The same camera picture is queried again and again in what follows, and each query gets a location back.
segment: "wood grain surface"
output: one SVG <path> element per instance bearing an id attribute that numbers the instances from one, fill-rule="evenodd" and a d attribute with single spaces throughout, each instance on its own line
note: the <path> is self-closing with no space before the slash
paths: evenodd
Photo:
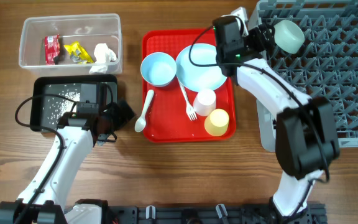
<path id="1" fill-rule="evenodd" d="M 36 174 L 52 145 L 15 123 L 16 107 L 32 95 L 37 77 L 18 66 L 19 41 L 28 17 L 118 13 L 124 38 L 121 93 L 141 111 L 141 39 L 156 29 L 209 26 L 252 1 L 0 1 L 0 201 L 14 201 Z M 101 198 L 110 205 L 240 205 L 267 203 L 282 170 L 274 153 L 260 145 L 255 98 L 234 87 L 237 131 L 227 141 L 153 144 L 135 133 L 134 121 L 117 132 L 115 144 L 95 147 L 77 173 L 68 205 Z M 28 121 L 30 104 L 19 118 Z M 311 201 L 325 203 L 330 223 L 358 223 L 358 149 L 343 149 L 331 165 L 331 182 L 317 184 Z"/>

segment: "gray dish rack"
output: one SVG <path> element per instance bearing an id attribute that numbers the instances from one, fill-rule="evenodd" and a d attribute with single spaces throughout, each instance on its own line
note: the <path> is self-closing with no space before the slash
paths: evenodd
<path id="1" fill-rule="evenodd" d="M 358 1 L 261 0 L 248 26 L 284 19 L 301 27 L 305 43 L 297 54 L 276 47 L 265 59 L 300 91 L 328 98 L 340 147 L 358 147 Z M 273 116 L 259 101 L 257 109 L 262 145 L 274 151 Z"/>

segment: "fork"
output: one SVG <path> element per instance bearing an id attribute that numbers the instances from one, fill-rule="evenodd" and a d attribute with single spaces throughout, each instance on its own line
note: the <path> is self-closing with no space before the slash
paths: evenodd
<path id="1" fill-rule="evenodd" d="M 190 121 L 194 121 L 197 119 L 196 111 L 193 106 L 190 104 L 189 99 L 187 98 L 185 87 L 179 82 L 180 90 L 183 93 L 183 97 L 186 100 L 186 114 L 189 117 Z"/>

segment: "transparent container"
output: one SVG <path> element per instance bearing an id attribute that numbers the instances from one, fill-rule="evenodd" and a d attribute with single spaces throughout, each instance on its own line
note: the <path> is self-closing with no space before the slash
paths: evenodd
<path id="1" fill-rule="evenodd" d="M 57 65 L 46 65 L 44 38 L 59 34 L 60 58 Z M 96 44 L 106 43 L 117 55 L 108 66 L 107 74 L 122 73 L 121 22 L 117 14 L 88 14 L 73 16 L 34 17 L 24 21 L 19 49 L 19 65 L 32 73 L 44 76 L 88 75 L 95 64 L 75 64 L 64 44 L 78 41 L 96 61 Z"/>

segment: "white spoon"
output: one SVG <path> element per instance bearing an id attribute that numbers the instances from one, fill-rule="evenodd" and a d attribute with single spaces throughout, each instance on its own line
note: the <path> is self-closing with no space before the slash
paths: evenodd
<path id="1" fill-rule="evenodd" d="M 149 90 L 146 95 L 146 100 L 144 101 L 142 115 L 137 119 L 135 124 L 136 132 L 141 132 L 146 127 L 145 116 L 146 116 L 147 109 L 149 108 L 150 103 L 152 102 L 153 96 L 154 96 L 154 90 Z"/>

